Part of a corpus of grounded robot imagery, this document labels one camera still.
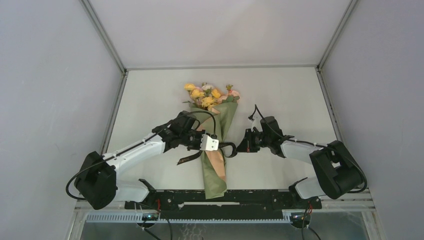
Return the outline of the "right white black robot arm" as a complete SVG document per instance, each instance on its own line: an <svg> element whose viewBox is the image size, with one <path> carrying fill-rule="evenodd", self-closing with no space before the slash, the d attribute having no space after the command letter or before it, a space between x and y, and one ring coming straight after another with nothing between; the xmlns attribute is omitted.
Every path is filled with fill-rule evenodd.
<svg viewBox="0 0 424 240"><path fill-rule="evenodd" d="M281 158L302 161L313 166L314 177L293 183L289 190L289 203L302 208L310 198L327 196L336 200L346 193L360 193L367 187L367 179L346 146L338 140L320 145L296 140L283 134L277 120L268 116L260 120L262 130L256 127L245 130L237 153L257 153L262 148Z"/></svg>

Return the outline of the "yellow flower stem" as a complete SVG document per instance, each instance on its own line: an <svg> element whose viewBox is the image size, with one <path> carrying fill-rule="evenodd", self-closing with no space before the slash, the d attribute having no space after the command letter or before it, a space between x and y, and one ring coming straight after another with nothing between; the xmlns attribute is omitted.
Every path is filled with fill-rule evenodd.
<svg viewBox="0 0 424 240"><path fill-rule="evenodd" d="M204 92L201 86L196 86L193 83L186 83L184 90L187 92L189 100L184 101L192 108L199 108L202 110L211 111L213 107L219 105L217 103L218 98L221 96L221 91L216 87L212 91Z"/></svg>

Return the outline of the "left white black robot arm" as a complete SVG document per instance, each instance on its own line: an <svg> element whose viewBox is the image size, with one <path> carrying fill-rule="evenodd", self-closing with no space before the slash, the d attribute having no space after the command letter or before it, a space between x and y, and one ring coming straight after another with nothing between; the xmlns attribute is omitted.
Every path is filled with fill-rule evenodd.
<svg viewBox="0 0 424 240"><path fill-rule="evenodd" d="M122 175L144 160L161 155L182 145L188 150L216 150L216 128L211 131L193 128L198 121L196 112L181 111L176 118L154 127L151 133L127 147L113 152L89 153L79 170L65 187L66 194L75 200L87 201L95 210L112 202L133 201L149 209L157 196L140 180L122 180Z"/></svg>

